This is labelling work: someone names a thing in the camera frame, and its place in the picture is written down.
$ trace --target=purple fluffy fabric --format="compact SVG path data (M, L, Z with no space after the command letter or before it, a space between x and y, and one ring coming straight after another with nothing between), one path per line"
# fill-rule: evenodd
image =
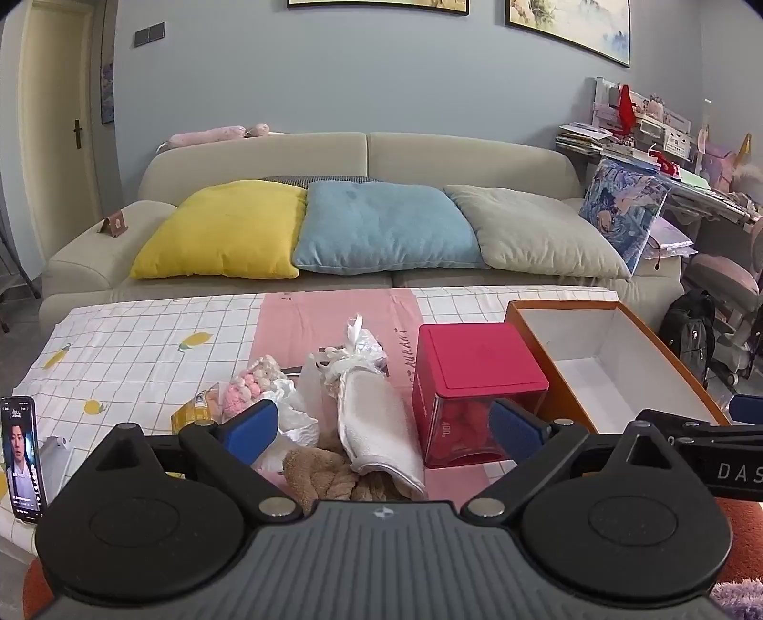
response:
M710 596L737 620L763 620L763 583L745 579L741 583L719 583Z

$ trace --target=door frame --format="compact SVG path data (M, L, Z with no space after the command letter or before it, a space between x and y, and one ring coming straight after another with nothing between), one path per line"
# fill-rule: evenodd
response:
M95 8L91 5L86 5L76 0L31 0L27 6L27 14L24 19L24 35L21 40L21 56L19 59L19 73L18 73L18 132L21 142L21 169L24 173L24 191L27 193L27 203L30 206L30 215L33 222L34 235L37 238L37 246L40 248L40 254L45 262L51 257L46 256L45 248L42 245L39 232L37 230L37 219L34 212L34 204L29 194L29 184L27 179L27 139L25 135L25 119L24 119L24 56L27 48L27 36L29 17L34 7L40 8L52 8L58 11L65 11L69 13L76 13L85 16L85 23L83 27L83 37L85 45L82 46L82 54L80 56L79 66L79 101L80 108L80 122L84 131L82 132L82 155L85 158L85 177L88 184L88 194L90 195L90 205L93 215L93 224L98 223L103 218L100 205L100 196L98 194L98 184L95 176L95 158L93 156L92 146L92 114L91 114L91 101L90 101L90 58L92 55L92 22Z

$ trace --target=patterned gray cushion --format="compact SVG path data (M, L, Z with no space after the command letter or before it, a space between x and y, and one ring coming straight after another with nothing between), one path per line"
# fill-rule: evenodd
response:
M264 179L261 179L261 180L273 181L276 183L285 183L286 185L293 185L293 186L301 187L302 189L307 189L307 186L310 185L313 181L350 181L352 183L367 183L369 181L375 181L377 179L372 179L370 176L348 176L348 175L341 175L341 174L324 174L324 175L285 174L285 175L279 175L279 176L266 176Z

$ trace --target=red plastic container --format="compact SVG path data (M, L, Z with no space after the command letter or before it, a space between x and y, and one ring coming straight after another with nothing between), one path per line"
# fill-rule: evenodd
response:
M491 403L536 412L549 382L513 325L422 325L413 407L427 467L504 460L488 427Z

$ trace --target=lemon print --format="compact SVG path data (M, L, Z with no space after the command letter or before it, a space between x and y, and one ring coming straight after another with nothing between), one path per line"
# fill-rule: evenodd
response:
M97 400L88 400L85 403L85 413L87 415L98 415L103 413L106 408Z
M45 370L49 370L53 368L56 364L58 364L68 353L69 349L72 348L71 344L67 344L63 349L61 349L58 353L56 353L53 357L51 357L47 362L45 362L45 366L43 368Z
M197 331L192 336L188 336L183 342L180 343L178 351L185 353L192 347L197 347L199 344L204 344L212 337L212 334L208 334L206 331Z

